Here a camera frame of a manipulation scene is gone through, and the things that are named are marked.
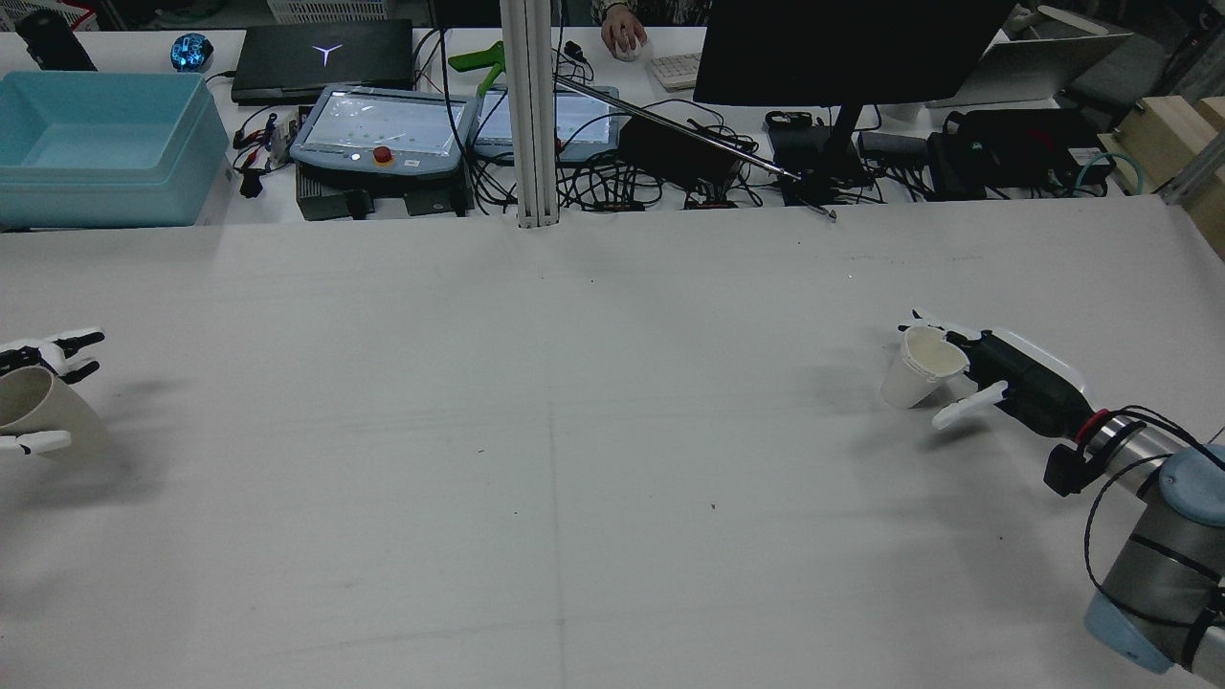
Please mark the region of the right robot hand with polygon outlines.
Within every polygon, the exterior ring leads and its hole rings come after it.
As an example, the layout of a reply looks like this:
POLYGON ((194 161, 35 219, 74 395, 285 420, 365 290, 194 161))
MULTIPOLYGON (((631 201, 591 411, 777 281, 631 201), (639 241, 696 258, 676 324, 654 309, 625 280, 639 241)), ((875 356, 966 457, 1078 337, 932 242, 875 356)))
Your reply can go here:
POLYGON ((1098 414, 1080 371, 1019 333, 958 325, 918 308, 897 325, 902 332, 920 327, 936 330, 937 340, 967 356, 962 374, 976 386, 971 395, 937 411, 935 429, 992 407, 1040 436, 1071 440, 1098 414))

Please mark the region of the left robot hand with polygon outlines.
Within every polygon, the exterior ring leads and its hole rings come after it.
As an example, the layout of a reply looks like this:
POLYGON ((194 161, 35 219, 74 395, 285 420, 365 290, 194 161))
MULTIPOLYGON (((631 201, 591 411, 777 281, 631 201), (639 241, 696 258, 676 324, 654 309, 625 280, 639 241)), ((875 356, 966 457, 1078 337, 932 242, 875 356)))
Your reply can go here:
POLYGON ((2 459, 78 461, 105 449, 104 423, 74 390, 100 367, 80 351, 103 340, 103 331, 86 329, 2 345, 2 459))

